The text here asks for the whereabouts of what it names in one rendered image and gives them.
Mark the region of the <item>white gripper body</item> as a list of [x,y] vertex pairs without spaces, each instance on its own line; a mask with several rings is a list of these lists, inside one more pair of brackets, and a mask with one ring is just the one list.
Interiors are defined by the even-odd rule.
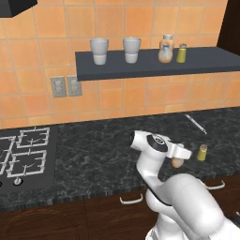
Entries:
[[180,158],[180,159],[190,159],[192,152],[187,150],[180,143],[172,143],[168,144],[168,152],[166,154],[167,158]]

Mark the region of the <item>yellow-green shaker with brown cap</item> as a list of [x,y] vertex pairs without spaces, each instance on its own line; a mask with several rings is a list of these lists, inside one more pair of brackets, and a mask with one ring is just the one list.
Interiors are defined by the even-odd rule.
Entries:
[[206,152],[207,152],[207,145],[206,144],[202,144],[199,148],[199,152],[197,154],[197,159],[199,161],[205,161],[206,158]]

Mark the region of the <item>yellow-green shaker with grey cap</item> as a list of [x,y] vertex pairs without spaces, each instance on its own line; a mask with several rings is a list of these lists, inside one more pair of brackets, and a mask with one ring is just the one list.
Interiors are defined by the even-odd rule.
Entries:
[[183,64],[186,62],[186,56],[187,56],[187,44],[181,43],[179,45],[178,53],[176,56],[176,62],[179,64]]

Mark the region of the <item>orange condiment bottle grey cap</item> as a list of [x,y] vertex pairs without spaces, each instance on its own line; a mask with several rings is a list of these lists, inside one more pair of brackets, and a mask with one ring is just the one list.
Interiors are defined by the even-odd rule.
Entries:
[[173,59],[173,35],[165,34],[159,42],[158,61],[163,64],[168,64]]

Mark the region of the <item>thin silver utensil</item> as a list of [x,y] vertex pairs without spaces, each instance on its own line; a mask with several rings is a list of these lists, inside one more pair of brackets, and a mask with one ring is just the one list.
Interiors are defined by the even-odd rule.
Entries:
[[203,132],[205,135],[207,134],[206,129],[202,127],[196,120],[194,120],[189,114],[185,114],[185,117],[191,121],[201,132]]

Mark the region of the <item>dark brown drawer front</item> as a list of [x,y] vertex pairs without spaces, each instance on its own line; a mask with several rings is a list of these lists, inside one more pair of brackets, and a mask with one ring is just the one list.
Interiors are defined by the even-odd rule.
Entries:
[[216,199],[225,216],[238,218],[235,213],[240,213],[240,174],[221,176],[203,180],[203,182],[209,187],[215,187],[221,184],[221,180],[225,182],[225,188],[211,190],[210,193]]

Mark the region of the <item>dark brown cupboard door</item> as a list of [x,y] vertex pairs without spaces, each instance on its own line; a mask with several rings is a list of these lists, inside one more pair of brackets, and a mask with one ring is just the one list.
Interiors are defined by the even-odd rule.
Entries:
[[158,214],[151,211],[145,199],[146,190],[85,200],[89,240],[145,240],[155,225]]
[[84,201],[0,213],[0,240],[88,240]]

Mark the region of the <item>white cup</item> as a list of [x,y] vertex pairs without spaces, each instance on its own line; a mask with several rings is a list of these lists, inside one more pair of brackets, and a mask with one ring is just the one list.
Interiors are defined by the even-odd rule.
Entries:
[[138,37],[125,37],[123,39],[126,62],[134,64],[138,59],[138,52],[141,47],[141,40]]
[[105,65],[107,61],[107,51],[109,40],[103,37],[96,37],[90,40],[90,47],[96,65]]

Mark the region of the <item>black gas hob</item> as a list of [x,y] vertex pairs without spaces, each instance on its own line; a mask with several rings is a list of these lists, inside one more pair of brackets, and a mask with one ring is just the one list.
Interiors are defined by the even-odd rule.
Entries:
[[0,130],[0,194],[51,187],[56,140],[57,126]]

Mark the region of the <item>black range hood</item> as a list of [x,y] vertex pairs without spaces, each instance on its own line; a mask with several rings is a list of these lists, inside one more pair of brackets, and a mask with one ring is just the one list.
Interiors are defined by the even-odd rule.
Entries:
[[0,18],[12,18],[35,6],[38,0],[0,0]]

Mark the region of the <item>dark grey wall shelf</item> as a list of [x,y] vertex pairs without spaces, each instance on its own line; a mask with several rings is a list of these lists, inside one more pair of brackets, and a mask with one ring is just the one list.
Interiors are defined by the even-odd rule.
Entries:
[[158,49],[140,50],[137,62],[128,64],[123,51],[108,51],[103,66],[94,63],[91,52],[75,52],[77,77],[79,81],[93,81],[240,71],[240,56],[218,47],[189,48],[184,64],[176,62],[177,52],[173,50],[169,64],[162,64]]

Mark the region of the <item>grey wall outlet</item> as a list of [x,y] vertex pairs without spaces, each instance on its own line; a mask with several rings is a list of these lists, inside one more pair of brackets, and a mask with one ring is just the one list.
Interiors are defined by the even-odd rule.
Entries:
[[68,95],[70,97],[78,97],[83,94],[82,85],[78,81],[76,75],[67,76],[67,89],[68,89]]
[[67,95],[67,89],[64,76],[51,77],[52,95],[55,98],[64,98]]

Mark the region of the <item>dark brown wall cabinet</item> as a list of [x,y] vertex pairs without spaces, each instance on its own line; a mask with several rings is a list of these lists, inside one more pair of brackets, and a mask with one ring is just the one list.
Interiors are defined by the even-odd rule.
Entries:
[[240,56],[240,0],[228,0],[217,46]]

